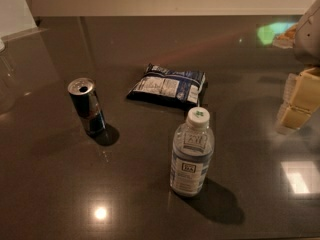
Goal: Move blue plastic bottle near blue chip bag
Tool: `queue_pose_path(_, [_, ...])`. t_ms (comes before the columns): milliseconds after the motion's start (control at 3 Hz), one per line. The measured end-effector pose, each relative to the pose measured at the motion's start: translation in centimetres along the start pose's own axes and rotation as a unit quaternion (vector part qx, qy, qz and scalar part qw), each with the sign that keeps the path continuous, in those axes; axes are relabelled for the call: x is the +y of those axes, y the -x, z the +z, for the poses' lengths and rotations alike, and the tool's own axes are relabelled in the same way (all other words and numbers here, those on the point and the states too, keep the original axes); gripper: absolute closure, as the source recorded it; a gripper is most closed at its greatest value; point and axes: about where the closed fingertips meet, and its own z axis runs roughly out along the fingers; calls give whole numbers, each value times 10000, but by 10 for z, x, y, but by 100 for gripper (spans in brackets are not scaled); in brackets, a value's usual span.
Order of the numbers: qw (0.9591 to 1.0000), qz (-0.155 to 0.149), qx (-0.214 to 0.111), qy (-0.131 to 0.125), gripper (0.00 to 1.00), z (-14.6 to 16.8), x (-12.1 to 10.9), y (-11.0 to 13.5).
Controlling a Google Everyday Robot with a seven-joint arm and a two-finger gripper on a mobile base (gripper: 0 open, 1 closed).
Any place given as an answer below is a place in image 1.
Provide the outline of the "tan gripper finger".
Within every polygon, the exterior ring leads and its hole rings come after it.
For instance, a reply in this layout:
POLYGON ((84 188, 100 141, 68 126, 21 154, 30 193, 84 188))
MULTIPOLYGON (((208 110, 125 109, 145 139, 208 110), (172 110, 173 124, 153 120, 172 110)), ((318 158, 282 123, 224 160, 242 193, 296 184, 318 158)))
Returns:
POLYGON ((290 73, 283 99, 291 108, 313 113, 320 106, 320 68, 306 68, 299 74, 290 73))
POLYGON ((280 134, 291 134, 298 131, 310 117, 310 114, 283 103, 277 114, 275 129, 280 134))

